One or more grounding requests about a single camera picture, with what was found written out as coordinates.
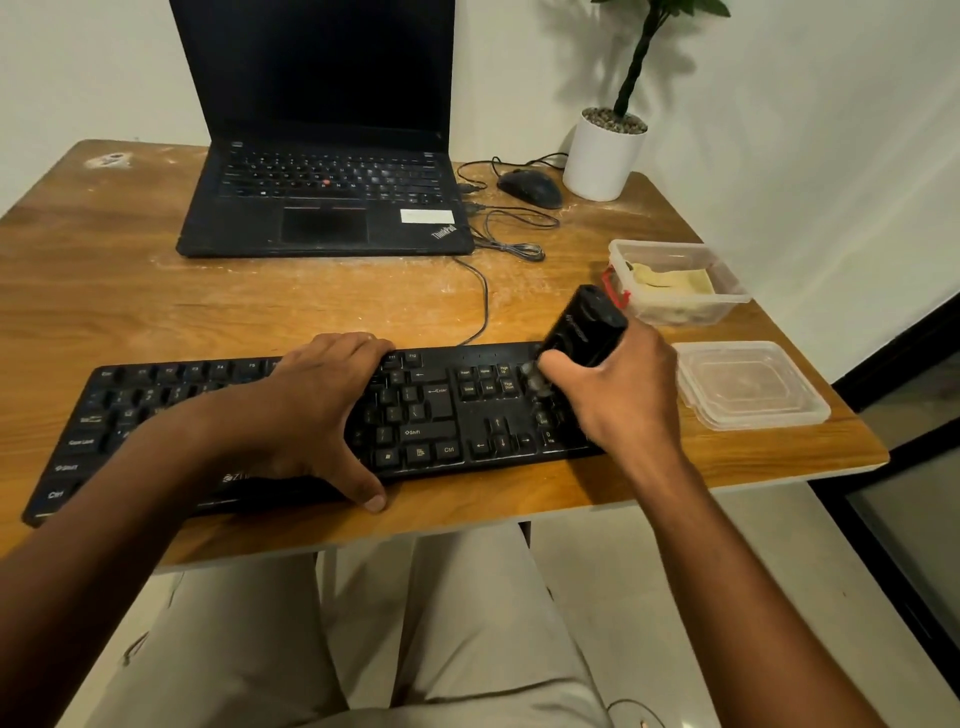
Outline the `person's right hand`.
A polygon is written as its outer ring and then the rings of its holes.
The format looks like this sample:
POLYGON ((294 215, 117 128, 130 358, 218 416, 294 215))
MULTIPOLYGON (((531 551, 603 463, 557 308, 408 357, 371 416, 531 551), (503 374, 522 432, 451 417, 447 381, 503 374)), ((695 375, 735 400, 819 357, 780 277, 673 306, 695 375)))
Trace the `person's right hand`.
POLYGON ((599 366, 597 423, 583 433, 637 486, 659 482, 686 462, 681 445, 677 355, 651 325, 630 319, 618 346, 599 366))

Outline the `clear plastic lid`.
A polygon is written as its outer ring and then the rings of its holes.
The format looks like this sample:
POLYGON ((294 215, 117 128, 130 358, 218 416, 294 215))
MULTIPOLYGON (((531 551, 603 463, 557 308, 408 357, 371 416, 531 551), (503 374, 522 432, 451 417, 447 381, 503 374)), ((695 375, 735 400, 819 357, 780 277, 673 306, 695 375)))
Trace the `clear plastic lid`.
POLYGON ((674 345, 678 392, 713 431, 818 426, 829 404, 777 344, 766 341, 674 345))

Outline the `black door frame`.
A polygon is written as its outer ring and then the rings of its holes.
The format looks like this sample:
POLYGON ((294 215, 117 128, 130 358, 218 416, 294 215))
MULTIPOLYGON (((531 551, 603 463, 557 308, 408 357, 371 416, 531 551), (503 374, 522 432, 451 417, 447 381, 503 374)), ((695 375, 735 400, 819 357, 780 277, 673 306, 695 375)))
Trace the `black door frame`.
POLYGON ((960 292, 834 388, 890 454, 813 491, 942 671, 960 671, 960 292))

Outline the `clear plastic container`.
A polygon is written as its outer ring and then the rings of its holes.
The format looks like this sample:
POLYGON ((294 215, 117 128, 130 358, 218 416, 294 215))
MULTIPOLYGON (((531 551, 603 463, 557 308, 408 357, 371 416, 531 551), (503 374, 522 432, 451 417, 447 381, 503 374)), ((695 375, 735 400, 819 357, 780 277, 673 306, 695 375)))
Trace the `clear plastic container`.
POLYGON ((613 239, 601 281, 618 310, 658 327, 711 326, 752 298, 726 263, 710 247, 698 243, 613 239), (634 282, 628 262, 645 264, 657 272, 705 269, 715 293, 678 296, 645 292, 634 282))

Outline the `green artificial plant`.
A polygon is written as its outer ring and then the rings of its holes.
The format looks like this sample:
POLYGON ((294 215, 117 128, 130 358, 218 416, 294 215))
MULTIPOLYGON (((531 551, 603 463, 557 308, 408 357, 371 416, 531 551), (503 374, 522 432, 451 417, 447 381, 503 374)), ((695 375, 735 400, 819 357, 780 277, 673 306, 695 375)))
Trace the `green artificial plant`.
POLYGON ((618 121, 626 119, 632 95, 642 74, 643 64, 655 35, 671 18, 709 15, 730 18, 731 12, 724 0, 644 0, 648 10, 641 33, 635 45, 626 78, 622 82, 611 112, 618 121))

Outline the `black computer mouse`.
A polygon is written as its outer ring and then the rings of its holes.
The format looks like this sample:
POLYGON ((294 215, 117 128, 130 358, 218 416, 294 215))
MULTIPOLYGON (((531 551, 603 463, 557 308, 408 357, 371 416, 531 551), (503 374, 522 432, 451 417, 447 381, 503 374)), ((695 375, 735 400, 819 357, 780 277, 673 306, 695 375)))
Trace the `black computer mouse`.
POLYGON ((510 197, 542 210, 555 211, 564 205, 557 182, 537 169, 511 169, 498 176, 496 186, 510 197))

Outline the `yellow cloth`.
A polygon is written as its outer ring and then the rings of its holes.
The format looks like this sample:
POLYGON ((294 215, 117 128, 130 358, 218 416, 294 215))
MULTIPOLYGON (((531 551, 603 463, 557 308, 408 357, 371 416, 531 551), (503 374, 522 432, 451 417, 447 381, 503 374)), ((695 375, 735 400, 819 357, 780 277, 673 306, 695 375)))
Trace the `yellow cloth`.
POLYGON ((627 263, 630 275, 639 289, 654 294, 678 296, 713 296, 714 284, 706 269, 658 272, 642 263, 627 263))

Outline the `beige trousers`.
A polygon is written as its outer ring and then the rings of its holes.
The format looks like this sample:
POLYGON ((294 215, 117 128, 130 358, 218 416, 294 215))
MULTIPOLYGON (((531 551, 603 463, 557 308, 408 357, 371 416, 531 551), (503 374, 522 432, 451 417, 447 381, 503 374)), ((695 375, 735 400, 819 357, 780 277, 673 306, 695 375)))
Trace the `beige trousers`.
POLYGON ((415 541, 395 675, 349 709, 313 556, 191 569, 86 728, 613 728, 513 524, 415 541))

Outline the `white plant pot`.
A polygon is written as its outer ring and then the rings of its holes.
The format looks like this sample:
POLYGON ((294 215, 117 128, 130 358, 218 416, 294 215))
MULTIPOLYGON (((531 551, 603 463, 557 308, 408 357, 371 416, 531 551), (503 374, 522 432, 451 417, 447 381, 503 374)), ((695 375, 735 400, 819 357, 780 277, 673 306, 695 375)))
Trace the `white plant pot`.
POLYGON ((634 114, 618 117, 612 108, 585 108, 563 169, 565 187, 584 200, 617 200, 633 171, 647 130, 647 124, 634 114))

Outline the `black computer keyboard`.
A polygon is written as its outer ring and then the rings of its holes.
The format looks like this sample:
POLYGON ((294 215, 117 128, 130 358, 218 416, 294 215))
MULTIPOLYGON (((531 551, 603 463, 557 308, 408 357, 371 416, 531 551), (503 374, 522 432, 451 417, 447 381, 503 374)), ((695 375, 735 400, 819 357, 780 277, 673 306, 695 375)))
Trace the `black computer keyboard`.
MULTIPOLYGON (((384 484, 600 455, 569 401, 529 387, 533 342, 399 349, 354 405, 345 442, 384 484)), ((280 358, 129 363, 93 370, 21 521, 37 528, 165 409, 270 376, 280 358)))

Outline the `black handheld vacuum cleaner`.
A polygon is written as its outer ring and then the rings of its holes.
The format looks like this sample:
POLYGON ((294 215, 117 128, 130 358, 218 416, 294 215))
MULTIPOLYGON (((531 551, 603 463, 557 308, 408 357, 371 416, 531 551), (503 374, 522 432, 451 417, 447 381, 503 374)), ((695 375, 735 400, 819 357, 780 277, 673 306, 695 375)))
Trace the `black handheld vacuum cleaner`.
POLYGON ((583 368, 595 368, 616 349, 628 330, 628 320, 614 302, 593 284, 579 286, 544 339, 534 347, 534 358, 520 367, 528 396, 547 398, 550 380, 539 367, 545 351, 560 351, 583 368))

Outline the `person's left forearm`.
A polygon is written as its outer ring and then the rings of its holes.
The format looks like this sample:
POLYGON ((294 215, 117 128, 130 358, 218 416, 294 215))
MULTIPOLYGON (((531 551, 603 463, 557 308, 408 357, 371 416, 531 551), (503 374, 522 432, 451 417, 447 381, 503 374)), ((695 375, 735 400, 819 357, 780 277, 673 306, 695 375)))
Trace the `person's left forearm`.
POLYGON ((0 726, 55 726, 198 502, 230 469, 239 386, 141 425, 0 559, 0 726))

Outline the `person's left hand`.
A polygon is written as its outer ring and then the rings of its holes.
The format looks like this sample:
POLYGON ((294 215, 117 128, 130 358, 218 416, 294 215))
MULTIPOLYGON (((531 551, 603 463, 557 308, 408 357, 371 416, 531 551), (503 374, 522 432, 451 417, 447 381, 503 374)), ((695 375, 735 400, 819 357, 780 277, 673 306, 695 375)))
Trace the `person's left hand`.
POLYGON ((350 414, 394 350, 368 332, 318 334, 265 378, 204 395, 189 417, 204 456, 220 475, 323 480, 324 445, 348 446, 350 414))

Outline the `person's right forearm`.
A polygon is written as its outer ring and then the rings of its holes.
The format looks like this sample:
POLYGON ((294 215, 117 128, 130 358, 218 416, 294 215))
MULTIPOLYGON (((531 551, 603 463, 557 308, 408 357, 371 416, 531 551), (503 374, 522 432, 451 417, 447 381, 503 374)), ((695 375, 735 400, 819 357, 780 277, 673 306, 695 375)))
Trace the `person's right forearm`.
POLYGON ((678 449, 616 455, 722 728, 887 728, 678 449))

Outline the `black laptop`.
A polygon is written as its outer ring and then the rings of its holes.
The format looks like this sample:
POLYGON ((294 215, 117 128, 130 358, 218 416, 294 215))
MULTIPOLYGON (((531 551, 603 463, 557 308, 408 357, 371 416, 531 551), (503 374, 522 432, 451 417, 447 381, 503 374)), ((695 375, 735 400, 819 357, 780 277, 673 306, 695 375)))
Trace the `black laptop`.
POLYGON ((210 135, 186 259, 474 252, 450 160, 456 0, 169 0, 210 135))

